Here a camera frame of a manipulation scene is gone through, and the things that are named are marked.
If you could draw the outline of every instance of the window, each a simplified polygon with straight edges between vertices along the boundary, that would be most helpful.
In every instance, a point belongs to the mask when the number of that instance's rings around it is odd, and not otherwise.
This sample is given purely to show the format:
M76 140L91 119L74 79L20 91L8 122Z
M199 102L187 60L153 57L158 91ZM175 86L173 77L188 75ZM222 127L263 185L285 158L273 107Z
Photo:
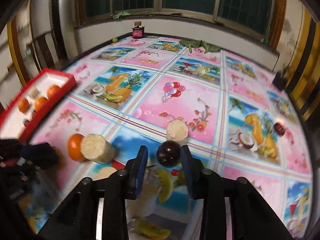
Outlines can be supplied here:
M181 15L226 26L258 39L265 38L275 0L77 0L79 25L131 14Z

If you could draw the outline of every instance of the red tray rim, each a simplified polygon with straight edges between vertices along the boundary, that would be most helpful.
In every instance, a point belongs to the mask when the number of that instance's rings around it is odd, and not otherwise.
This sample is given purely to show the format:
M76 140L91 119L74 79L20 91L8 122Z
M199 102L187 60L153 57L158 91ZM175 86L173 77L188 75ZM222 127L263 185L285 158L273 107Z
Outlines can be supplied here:
M30 120L30 123L25 127L24 131L18 138L21 142L26 142L30 137L31 133L35 130L42 118L51 110L51 108L56 104L73 86L76 84L76 79L73 74L65 73L63 71L46 68L42 70L37 76L31 79L27 85L22 88L22 90L14 97L13 101L10 103L8 108L0 116L0 131L3 128L4 122L7 116L10 114L12 109L16 106L21 96L32 87L32 85L38 81L45 74L55 74L59 76L67 77L69 80L61 87L61 89L55 93L35 114L35 116Z

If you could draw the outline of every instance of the metal bolt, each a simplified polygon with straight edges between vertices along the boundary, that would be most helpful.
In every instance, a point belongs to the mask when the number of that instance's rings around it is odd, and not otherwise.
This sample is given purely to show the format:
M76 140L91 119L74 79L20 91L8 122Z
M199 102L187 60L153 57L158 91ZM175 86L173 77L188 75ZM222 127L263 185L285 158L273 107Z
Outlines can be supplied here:
M27 181L29 178L26 175L22 175L21 179L24 180L24 181Z
M244 178L244 177L239 177L239 178L238 178L238 181L239 181L240 183L242 183L242 184L246 184L246 183L248 182L248 180L247 180L246 178Z
M92 180L90 178L84 178L81 180L82 184L87 185L91 182Z
M127 175L127 171L126 170L119 170L118 171L118 175L119 176L125 176L125 175Z
M210 170L210 169L203 169L203 170L202 170L202 173L203 173L204 175L210 175L210 174L212 173L212 170Z

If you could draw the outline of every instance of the window frame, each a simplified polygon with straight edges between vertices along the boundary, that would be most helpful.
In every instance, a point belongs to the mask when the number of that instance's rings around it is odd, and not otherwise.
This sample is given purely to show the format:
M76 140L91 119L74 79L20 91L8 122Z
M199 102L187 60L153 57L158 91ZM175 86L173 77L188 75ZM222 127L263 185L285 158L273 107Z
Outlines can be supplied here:
M116 15L117 13L121 12L121 11L113 11L113 8L112 8L113 0L109 0L109 1L110 1L110 13L87 18L85 15L85 0L75 0L76 25L77 26L90 25L99 21L108 20L108 19L111 19L113 15ZM224 19L222 17L218 17L220 0L214 0L213 2L215 4L214 4L214 11L212 12L212 14L205 14L201 12L180 10L180 9L163 8L162 7L163 0L153 0L153 8L129 9L125 11L129 12L132 16L165 15L165 16L176 17L176 15L174 14L180 14L180 16L183 16L186 18L202 20L209 23L213 23L213 24L214 23L224 24L227 28L244 33L257 40L262 40L262 39L267 40L269 38L272 18L275 11L276 0L272 0L272 3L271 3L271 10L270 10L270 15L268 19L268 27L267 27L266 34L258 33L244 25Z

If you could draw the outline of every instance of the printed flower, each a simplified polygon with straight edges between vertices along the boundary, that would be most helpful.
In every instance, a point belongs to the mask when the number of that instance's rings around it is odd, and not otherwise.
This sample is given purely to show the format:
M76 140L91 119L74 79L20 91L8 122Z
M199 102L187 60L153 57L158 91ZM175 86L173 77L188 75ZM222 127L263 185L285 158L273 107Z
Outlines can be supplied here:
M204 126L200 123L197 124L197 130L202 132L204 130Z
M200 121L198 124L202 125L204 128L207 127L207 122L206 121Z

